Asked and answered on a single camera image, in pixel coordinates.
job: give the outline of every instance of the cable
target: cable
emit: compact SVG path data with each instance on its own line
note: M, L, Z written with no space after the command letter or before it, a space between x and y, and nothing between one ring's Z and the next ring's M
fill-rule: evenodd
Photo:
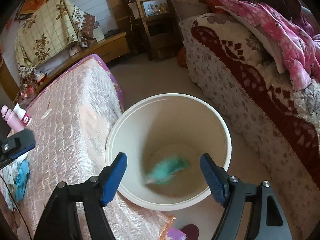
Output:
M8 192L9 192L9 194L10 194L10 197L12 198L12 201L13 201L13 202L14 202L14 204L16 205L16 208L17 208L17 210L18 210L18 212L19 212L20 216L22 217L23 222L24 222L24 224L25 224L25 225L26 225L26 227L27 227L27 230L28 230L28 234L29 234L30 240L32 240L32 238L31 238L31 234L30 234L30 231L29 231L29 228L28 228L28 226L27 226L27 223L26 223L26 221L24 220L24 218L23 218L23 216L22 216L22 214L21 214L21 212L20 212L20 209L18 208L18 205L17 205L17 204L16 204L16 202L14 201L14 199L13 199L13 197L12 197L12 195L11 195L11 192L10 192L10 190L9 190L9 187L8 187L7 183L4 181L4 179L2 178L2 176L1 176L1 175L0 175L0 177L1 177L1 179L3 180L3 182L4 182L5 186L7 187Z
M133 30L132 30L132 22L131 22L131 18L132 18L132 16L130 17L130 19L129 19L129 22L130 22L130 25L131 25L131 32L133 33L133 34L136 34Z

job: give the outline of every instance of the white bottle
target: white bottle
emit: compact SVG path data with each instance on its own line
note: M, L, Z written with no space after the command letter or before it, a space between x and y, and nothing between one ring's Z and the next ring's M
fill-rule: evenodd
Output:
M17 114L20 121L23 123L25 127L27 127L31 123L31 116L28 115L24 109L20 108L19 104L16 104L13 111Z

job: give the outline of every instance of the quilted mattress cover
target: quilted mattress cover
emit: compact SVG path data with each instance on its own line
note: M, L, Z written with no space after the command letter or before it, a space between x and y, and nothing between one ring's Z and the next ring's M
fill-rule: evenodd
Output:
M320 220L320 85L293 92L274 62L253 67L229 57L197 18L180 22L191 80L257 151L293 238L306 239Z
M105 167L105 144L123 109L122 94L104 62L86 57L50 84L29 106L35 149L28 152L30 178L21 213L34 235L44 207L60 181L85 182ZM83 239L91 239L77 203ZM173 222L116 194L104 208L116 239L164 239Z

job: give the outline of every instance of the tiled floor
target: tiled floor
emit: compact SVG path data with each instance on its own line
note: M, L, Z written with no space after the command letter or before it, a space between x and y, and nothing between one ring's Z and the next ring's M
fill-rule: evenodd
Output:
M147 56L139 55L112 67L111 72L123 90L125 109L144 98L170 92L189 94L212 105L212 101L205 98L201 89L191 82L188 70L179 67L175 58L149 62ZM229 128L232 141L228 174L236 175L247 183L270 181L266 167L259 162L258 154L246 145L242 135L233 132L229 118L222 117ZM244 239L249 211L250 206L246 204L238 239ZM194 206L170 214L177 216L174 227L196 224L200 230L199 240L209 240L217 228L222 212L223 208L209 196Z

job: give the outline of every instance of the blue cloth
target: blue cloth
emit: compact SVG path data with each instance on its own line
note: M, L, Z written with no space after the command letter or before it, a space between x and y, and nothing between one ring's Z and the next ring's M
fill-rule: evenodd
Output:
M24 192L26 190L26 184L27 184L27 174L29 173L29 162L27 160L23 160L23 162L20 164L19 168L19 175L17 176L16 180L16 188L15 188L15 201L19 202L23 199Z

